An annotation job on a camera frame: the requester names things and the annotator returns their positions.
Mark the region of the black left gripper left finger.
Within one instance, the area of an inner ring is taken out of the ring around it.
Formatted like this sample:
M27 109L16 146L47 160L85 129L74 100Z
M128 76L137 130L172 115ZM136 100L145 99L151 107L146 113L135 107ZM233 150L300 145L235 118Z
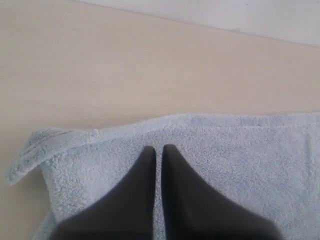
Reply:
M143 148L121 181L104 197L61 222L52 240L151 240L156 151Z

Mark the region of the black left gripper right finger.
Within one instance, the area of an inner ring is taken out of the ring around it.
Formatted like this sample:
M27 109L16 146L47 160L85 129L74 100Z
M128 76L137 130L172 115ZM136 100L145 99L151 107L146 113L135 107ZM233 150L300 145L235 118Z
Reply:
M168 240L281 240L276 225L211 187L173 144L163 147L161 195Z

